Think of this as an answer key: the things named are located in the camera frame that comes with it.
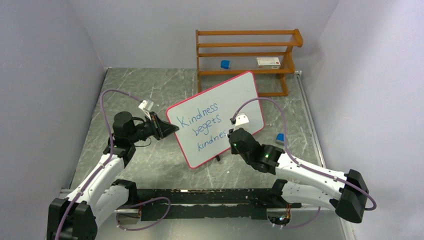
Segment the pink framed whiteboard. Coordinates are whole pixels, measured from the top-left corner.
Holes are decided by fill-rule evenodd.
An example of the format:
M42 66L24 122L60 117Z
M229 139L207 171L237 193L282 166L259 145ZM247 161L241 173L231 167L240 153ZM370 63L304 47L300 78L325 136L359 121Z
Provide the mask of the pink framed whiteboard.
M230 148L227 135L234 128L231 118L235 112L247 116L251 134L264 128L258 96L254 74L246 71L166 110L169 122L179 128L176 140L191 169Z

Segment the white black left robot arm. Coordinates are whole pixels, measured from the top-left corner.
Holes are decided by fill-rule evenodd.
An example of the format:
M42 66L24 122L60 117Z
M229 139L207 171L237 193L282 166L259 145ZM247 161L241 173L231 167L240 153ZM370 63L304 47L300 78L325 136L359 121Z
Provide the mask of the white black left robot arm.
M161 140L179 127L159 119L153 111L145 118L122 111L114 116L113 142L104 149L98 165L65 198L55 198L48 208L46 239L94 240L102 223L122 205L139 202L135 182L115 177L128 165L135 144L150 137Z

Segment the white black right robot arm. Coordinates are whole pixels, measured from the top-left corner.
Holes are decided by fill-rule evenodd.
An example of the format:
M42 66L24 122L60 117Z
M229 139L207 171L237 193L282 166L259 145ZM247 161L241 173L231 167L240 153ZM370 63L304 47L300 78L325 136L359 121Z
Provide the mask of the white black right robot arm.
M285 203L307 204L333 210L351 223L363 221L369 189L359 171L350 169L345 173L294 158L279 147L260 144L243 128L230 129L228 141L231 153L241 156L254 170L282 180L293 178L305 184L286 183L290 189L273 190L269 199L275 207L282 207Z

